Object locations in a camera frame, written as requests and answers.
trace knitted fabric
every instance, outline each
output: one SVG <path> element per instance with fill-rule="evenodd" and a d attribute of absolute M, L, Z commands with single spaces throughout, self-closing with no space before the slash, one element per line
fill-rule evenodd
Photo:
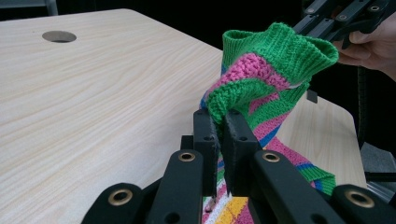
<path fill-rule="evenodd" d="M 221 139 L 223 120 L 238 110 L 263 149 L 286 156 L 315 189 L 331 195 L 333 174 L 283 145 L 276 133 L 309 87 L 314 74 L 337 62 L 338 52 L 328 41 L 297 35 L 288 25 L 275 22 L 266 31 L 231 30 L 223 34 L 221 77 L 205 93 L 200 107 L 207 108 Z M 219 160 L 218 198 L 213 211 L 204 211 L 203 223 L 250 223 L 246 198 L 227 195 Z M 209 206 L 210 198 L 204 201 Z"/>

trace striped knit sock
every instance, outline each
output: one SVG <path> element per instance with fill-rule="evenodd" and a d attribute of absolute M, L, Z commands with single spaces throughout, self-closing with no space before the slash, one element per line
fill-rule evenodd
<path fill-rule="evenodd" d="M 337 59 L 330 42 L 297 35 L 283 23 L 260 33 L 228 31 L 223 35 L 223 74 L 205 93 L 201 107 L 209 110 L 219 131 L 230 109 L 240 111 L 263 148 L 281 152 L 314 188 L 331 194 L 334 176 L 275 136 L 312 76 Z"/>

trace green knit cuff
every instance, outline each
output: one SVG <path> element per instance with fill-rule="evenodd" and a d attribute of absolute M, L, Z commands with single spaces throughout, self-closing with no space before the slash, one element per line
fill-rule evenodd
<path fill-rule="evenodd" d="M 338 51 L 329 41 L 297 35 L 284 23 L 273 23 L 259 33 L 231 30 L 223 35 L 223 66 L 254 52 L 271 64 L 292 84 L 299 84 L 335 64 Z"/>
<path fill-rule="evenodd" d="M 300 170 L 300 173 L 308 181 L 320 181 L 321 191 L 328 195 L 332 195 L 332 190 L 335 188 L 335 175 L 326 172 L 317 166 Z"/>
<path fill-rule="evenodd" d="M 213 90 L 207 98 L 207 107 L 215 123 L 221 124 L 223 117 L 231 108 L 240 111 L 245 108 L 246 110 L 253 99 L 275 91 L 273 86 L 266 85 L 257 79 L 245 78 L 229 82 Z"/>

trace wooden table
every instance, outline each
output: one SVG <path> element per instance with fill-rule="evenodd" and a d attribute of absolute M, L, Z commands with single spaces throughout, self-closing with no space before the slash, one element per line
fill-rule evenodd
<path fill-rule="evenodd" d="M 107 187 L 160 178 L 220 61 L 127 9 L 0 22 L 0 223 L 79 223 Z M 365 186 L 343 108 L 302 98 L 278 136 Z"/>

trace pink stripe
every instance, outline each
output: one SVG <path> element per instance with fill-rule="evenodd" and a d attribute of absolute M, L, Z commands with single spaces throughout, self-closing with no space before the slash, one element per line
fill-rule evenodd
<path fill-rule="evenodd" d="M 248 109 L 249 115 L 252 114 L 259 106 L 267 104 L 268 102 L 271 102 L 271 101 L 274 101 L 277 99 L 279 99 L 279 93 L 274 92 L 274 93 L 264 96 L 260 99 L 253 100 L 250 103 L 250 108 Z"/>
<path fill-rule="evenodd" d="M 220 80 L 207 91 L 206 97 L 221 85 L 243 78 L 254 77 L 270 86 L 274 86 L 278 91 L 285 90 L 290 85 L 264 58 L 254 53 L 247 53 L 239 57 L 229 70 L 221 76 Z"/>
<path fill-rule="evenodd" d="M 279 153 L 281 153 L 282 155 L 284 155 L 291 163 L 293 163 L 294 166 L 297 166 L 301 163 L 306 163 L 306 162 L 310 162 L 307 158 L 305 158 L 304 156 L 300 155 L 299 153 L 297 153 L 296 151 L 293 151 L 291 148 L 286 147 L 285 145 L 283 145 L 279 139 L 277 139 L 276 137 L 273 138 L 273 140 L 271 140 L 271 142 L 268 144 L 267 146 L 268 150 L 273 150 L 273 151 L 277 151 Z"/>
<path fill-rule="evenodd" d="M 250 211 L 248 210 L 248 203 L 244 205 L 244 208 L 242 209 L 241 213 L 239 213 L 235 221 L 235 224 L 236 223 L 240 223 L 240 224 L 254 223 Z"/>
<path fill-rule="evenodd" d="M 285 120 L 288 114 L 289 112 L 259 124 L 259 126 L 254 129 L 253 134 L 257 139 L 259 139 L 259 141 L 262 140 L 274 128 L 279 126 Z"/>
<path fill-rule="evenodd" d="M 220 198 L 222 198 L 227 192 L 227 185 L 224 183 L 221 188 L 218 190 L 218 197 L 216 198 L 216 201 L 218 202 Z M 204 211 L 204 214 L 202 215 L 202 223 L 206 223 L 207 219 L 209 218 L 211 213 L 207 213 Z"/>

